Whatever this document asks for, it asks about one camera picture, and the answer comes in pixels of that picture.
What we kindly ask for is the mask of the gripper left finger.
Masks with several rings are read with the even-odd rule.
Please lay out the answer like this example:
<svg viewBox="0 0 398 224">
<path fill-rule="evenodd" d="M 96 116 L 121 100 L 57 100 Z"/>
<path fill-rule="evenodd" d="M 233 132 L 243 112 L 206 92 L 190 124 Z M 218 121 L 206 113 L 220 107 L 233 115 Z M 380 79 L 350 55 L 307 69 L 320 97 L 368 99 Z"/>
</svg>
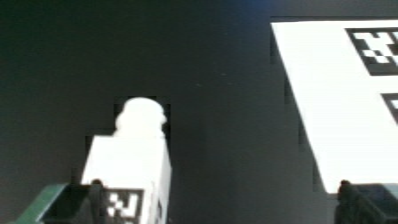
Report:
<svg viewBox="0 0 398 224">
<path fill-rule="evenodd" d="M 106 224 L 105 192 L 99 179 L 89 184 L 48 185 L 16 224 Z"/>
</svg>

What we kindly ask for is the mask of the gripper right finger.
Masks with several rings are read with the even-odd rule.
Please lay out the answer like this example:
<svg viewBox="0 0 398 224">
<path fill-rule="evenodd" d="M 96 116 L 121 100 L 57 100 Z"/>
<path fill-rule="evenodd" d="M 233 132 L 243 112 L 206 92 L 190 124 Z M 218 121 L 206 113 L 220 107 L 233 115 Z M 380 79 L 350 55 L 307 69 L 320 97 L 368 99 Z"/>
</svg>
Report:
<svg viewBox="0 0 398 224">
<path fill-rule="evenodd" d="M 398 224 L 398 184 L 341 181 L 334 224 Z"/>
</svg>

